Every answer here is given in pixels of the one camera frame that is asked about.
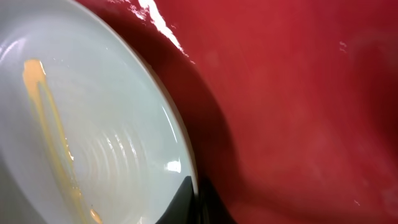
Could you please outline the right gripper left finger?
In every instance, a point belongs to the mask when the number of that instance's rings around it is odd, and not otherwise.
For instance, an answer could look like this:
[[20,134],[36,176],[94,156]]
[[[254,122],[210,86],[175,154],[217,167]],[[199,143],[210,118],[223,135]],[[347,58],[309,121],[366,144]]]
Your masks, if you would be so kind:
[[164,214],[155,224],[196,224],[196,200],[192,178],[186,176]]

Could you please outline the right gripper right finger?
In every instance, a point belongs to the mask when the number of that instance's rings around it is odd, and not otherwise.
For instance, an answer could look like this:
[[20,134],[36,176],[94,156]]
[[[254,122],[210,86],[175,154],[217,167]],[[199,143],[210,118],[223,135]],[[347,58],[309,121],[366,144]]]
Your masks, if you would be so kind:
[[200,224],[236,224],[209,179],[199,185],[198,216]]

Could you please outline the light blue plate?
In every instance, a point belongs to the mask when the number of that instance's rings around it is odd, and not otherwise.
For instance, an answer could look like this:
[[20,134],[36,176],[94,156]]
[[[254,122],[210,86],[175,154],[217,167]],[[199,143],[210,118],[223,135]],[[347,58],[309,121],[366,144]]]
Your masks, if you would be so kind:
[[156,223],[195,161],[166,89],[75,1],[1,2],[1,222]]

